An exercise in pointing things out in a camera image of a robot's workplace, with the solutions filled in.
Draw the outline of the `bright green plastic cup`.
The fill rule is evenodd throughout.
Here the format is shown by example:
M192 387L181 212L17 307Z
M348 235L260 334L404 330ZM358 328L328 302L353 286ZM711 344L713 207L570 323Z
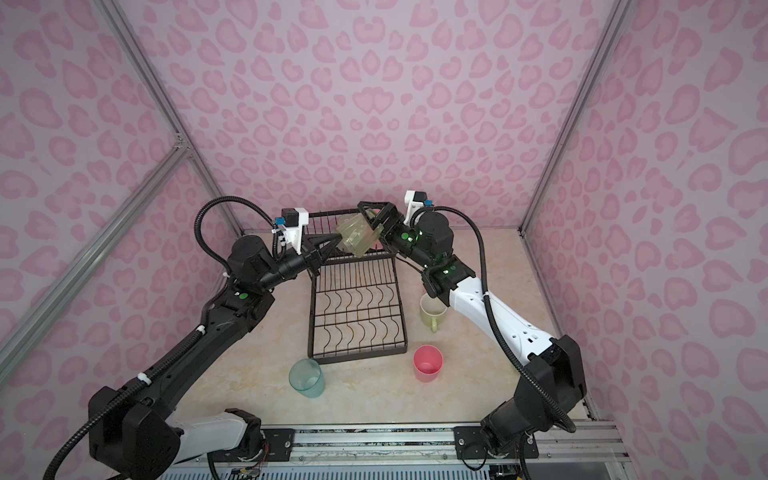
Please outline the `bright green plastic cup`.
M379 241L382 230L382 225L373 228L369 218L358 213L337 226L336 232L341 236L337 248L345 254L362 258Z

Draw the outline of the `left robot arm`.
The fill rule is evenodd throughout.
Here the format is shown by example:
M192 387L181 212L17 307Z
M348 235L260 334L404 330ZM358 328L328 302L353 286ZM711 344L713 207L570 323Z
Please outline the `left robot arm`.
M340 241L338 234L311 235L299 252L272 255L259 236L238 239L225 262L230 278L203 308L199 326L120 389L91 397L90 456L130 479L157 479L173 464L211 452L263 458L261 421L242 409L185 425L170 417L208 368L266 317L274 288L318 272Z

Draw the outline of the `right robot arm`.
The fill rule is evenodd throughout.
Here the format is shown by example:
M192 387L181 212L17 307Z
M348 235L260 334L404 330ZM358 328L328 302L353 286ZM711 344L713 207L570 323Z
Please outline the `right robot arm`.
M473 270L455 253L449 215L466 214L425 202L405 215L390 202L361 201L358 210L379 242L415 262L429 297L469 319L496 341L519 380L511 399L480 422L481 448L491 456L522 455L529 438L553 427L573 433L570 411L587 393L582 354L570 336L539 329L490 290L488 255L477 225L479 252Z

